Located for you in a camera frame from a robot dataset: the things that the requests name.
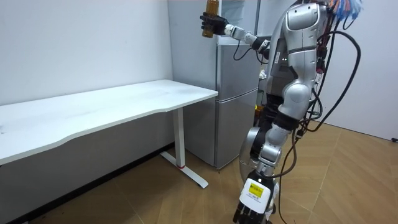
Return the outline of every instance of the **black cable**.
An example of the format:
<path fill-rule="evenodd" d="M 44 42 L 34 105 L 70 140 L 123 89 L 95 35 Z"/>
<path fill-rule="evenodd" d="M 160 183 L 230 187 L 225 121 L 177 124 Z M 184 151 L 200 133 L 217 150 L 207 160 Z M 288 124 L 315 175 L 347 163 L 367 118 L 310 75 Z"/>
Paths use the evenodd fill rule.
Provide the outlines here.
<path fill-rule="evenodd" d="M 347 85 L 346 85 L 345 89 L 343 90 L 342 94 L 340 95 L 340 97 L 338 98 L 336 103 L 333 105 L 333 107 L 330 109 L 330 111 L 325 115 L 325 117 L 320 121 L 320 123 L 318 124 L 318 126 L 314 130 L 311 130 L 311 129 L 307 128 L 307 131 L 310 131 L 310 132 L 318 131 L 318 129 L 321 127 L 321 125 L 325 122 L 325 120 L 328 119 L 328 117 L 332 114 L 332 112 L 334 112 L 336 107 L 343 100 L 344 96 L 346 95 L 348 89 L 350 88 L 350 86 L 351 86 L 351 84 L 352 84 L 352 82 L 354 80 L 354 77 L 356 75 L 356 71 L 358 70 L 359 63 L 361 61 L 361 47 L 358 45 L 358 43 L 355 41 L 355 39 L 352 36 L 350 36 L 349 34 L 347 34 L 345 32 L 335 30 L 335 31 L 331 31 L 329 33 L 321 35 L 319 37 L 319 39 L 321 39 L 323 36 L 329 35 L 329 34 L 340 34 L 340 35 L 345 36 L 355 46 L 356 51 L 357 51 L 357 56 L 356 56 L 356 61 L 355 61 L 355 66 L 354 66 L 353 72 L 352 72 L 352 74 L 351 74 L 351 76 L 350 76 L 350 78 L 349 78 L 349 80 L 347 82 Z"/>
<path fill-rule="evenodd" d="M 262 62 L 262 60 L 264 59 L 264 56 L 262 56 L 261 60 L 260 60 L 258 52 L 255 51 L 255 53 L 256 53 L 257 61 L 259 61 L 261 63 L 261 65 L 267 65 L 268 64 L 268 63 Z"/>
<path fill-rule="evenodd" d="M 249 50 L 251 50 L 252 48 L 250 47 L 243 55 L 242 57 L 236 59 L 236 52 L 238 52 L 239 46 L 241 45 L 241 41 L 238 41 L 238 46 L 236 47 L 235 53 L 234 53 L 234 60 L 238 61 L 241 60 L 244 56 L 246 56 L 246 54 L 249 52 Z"/>
<path fill-rule="evenodd" d="M 289 154 L 290 154 L 292 151 L 294 151 L 294 153 L 296 154 L 296 144 L 297 144 L 297 142 L 298 142 L 299 140 L 300 140 L 299 138 L 295 138 L 295 131 L 294 131 L 294 132 L 292 133 L 292 147 L 290 148 L 290 150 L 287 152 L 287 154 L 286 154 L 286 156 L 285 156 L 284 163 L 283 163 L 283 165 L 282 165 L 282 169 L 280 170 L 280 172 L 283 172 L 283 171 L 284 171 L 285 165 L 286 165 L 286 161 L 287 161 L 287 158 L 288 158 Z M 282 176 L 279 177 L 278 212 L 279 212 L 280 219 L 281 219 L 285 224 L 287 224 L 286 221 L 284 220 L 284 218 L 282 217 L 282 212 L 280 211 L 280 196 L 281 196 L 281 194 L 282 194 Z"/>
<path fill-rule="evenodd" d="M 339 24 L 340 24 L 340 21 L 337 21 L 337 22 L 336 22 L 336 25 L 335 25 L 335 28 L 334 28 L 334 31 L 337 30 Z M 335 37 L 336 37 L 336 34 L 333 34 L 333 35 L 331 36 L 331 44 L 330 44 L 329 56 L 328 56 L 328 60 L 327 60 L 327 62 L 326 62 L 325 71 L 323 72 L 323 78 L 322 78 L 321 84 L 320 84 L 320 86 L 319 86 L 318 96 L 321 95 L 321 92 L 322 92 L 322 89 L 323 89 L 323 85 L 325 84 L 326 75 L 327 75 L 327 73 L 328 73 L 328 71 L 329 71 L 329 65 L 330 65 L 330 61 L 331 61 L 331 56 L 333 55 L 333 49 L 335 48 Z M 312 105 L 311 112 L 313 113 L 314 110 L 315 110 L 315 104 Z M 308 120 L 309 120 L 309 121 L 312 120 L 312 114 L 310 114 L 310 117 L 309 117 Z M 308 129 L 308 125 L 309 125 L 309 124 L 310 124 L 309 122 L 305 123 L 305 129 Z"/>
<path fill-rule="evenodd" d="M 351 25 L 353 25 L 353 23 L 354 23 L 354 21 L 355 21 L 355 19 L 353 19 L 353 20 L 351 21 L 351 23 L 348 25 L 348 27 L 346 27 L 347 20 L 348 20 L 348 17 L 344 20 L 344 23 L 343 23 L 343 30 L 348 30 L 348 28 L 350 28 Z"/>
<path fill-rule="evenodd" d="M 318 104 L 319 104 L 319 114 L 318 114 L 318 116 L 316 116 L 314 118 L 312 118 L 312 116 L 310 116 L 309 119 L 303 119 L 302 121 L 300 121 L 300 124 L 308 122 L 308 121 L 313 121 L 313 120 L 316 120 L 316 119 L 319 119 L 319 118 L 322 117 L 323 105 L 322 105 L 321 99 L 319 98 L 319 96 L 318 96 L 317 92 L 315 91 L 315 89 L 312 89 L 312 93 L 315 95 L 316 102 L 318 102 Z"/>

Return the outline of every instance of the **white wall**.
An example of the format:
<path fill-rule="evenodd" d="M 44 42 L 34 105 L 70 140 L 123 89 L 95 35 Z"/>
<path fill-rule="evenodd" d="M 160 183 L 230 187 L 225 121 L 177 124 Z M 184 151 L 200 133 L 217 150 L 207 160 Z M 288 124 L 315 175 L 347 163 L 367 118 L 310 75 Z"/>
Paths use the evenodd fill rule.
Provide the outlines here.
<path fill-rule="evenodd" d="M 167 1 L 0 1 L 0 105 L 164 78 Z M 0 223 L 173 140 L 170 114 L 155 114 L 5 164 Z"/>
<path fill-rule="evenodd" d="M 0 1 L 0 105 L 171 79 L 170 54 L 167 1 Z"/>
<path fill-rule="evenodd" d="M 398 138 L 398 2 L 365 1 L 364 11 L 347 30 L 361 46 L 358 73 L 327 123 L 384 139 Z M 321 95 L 328 111 L 343 91 L 356 58 L 352 44 L 337 37 Z"/>

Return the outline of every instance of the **refrigerator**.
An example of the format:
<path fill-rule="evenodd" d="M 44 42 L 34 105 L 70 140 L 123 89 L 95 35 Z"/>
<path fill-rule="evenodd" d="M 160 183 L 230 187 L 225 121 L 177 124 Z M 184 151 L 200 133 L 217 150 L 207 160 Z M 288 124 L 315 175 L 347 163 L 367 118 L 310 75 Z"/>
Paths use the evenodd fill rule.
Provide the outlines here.
<path fill-rule="evenodd" d="M 233 11 L 226 15 L 255 31 L 259 3 L 231 1 L 228 9 Z M 173 75 L 177 82 L 218 91 L 216 98 L 184 107 L 183 113 L 186 150 L 220 169 L 239 156 L 253 125 L 261 64 L 253 50 L 235 61 L 237 40 L 202 37 L 199 16 L 205 8 L 205 0 L 169 1 Z M 236 58 L 248 48 L 241 43 Z"/>

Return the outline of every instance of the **desk top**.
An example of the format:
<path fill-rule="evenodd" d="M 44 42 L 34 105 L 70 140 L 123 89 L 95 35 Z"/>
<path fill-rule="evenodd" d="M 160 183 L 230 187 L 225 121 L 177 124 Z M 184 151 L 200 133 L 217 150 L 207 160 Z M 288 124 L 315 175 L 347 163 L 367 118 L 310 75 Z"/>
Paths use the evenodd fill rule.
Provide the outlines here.
<path fill-rule="evenodd" d="M 95 131 L 217 96 L 170 80 L 0 106 L 0 165 Z"/>

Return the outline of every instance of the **bottle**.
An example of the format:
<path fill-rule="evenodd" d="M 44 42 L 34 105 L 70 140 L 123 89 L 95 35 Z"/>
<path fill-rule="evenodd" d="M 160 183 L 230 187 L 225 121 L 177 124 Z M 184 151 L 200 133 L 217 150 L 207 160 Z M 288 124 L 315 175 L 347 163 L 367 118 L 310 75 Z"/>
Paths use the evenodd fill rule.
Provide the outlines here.
<path fill-rule="evenodd" d="M 211 16 L 217 16 L 219 3 L 219 0 L 207 0 L 206 12 Z M 213 31 L 205 26 L 201 35 L 207 38 L 213 38 Z"/>

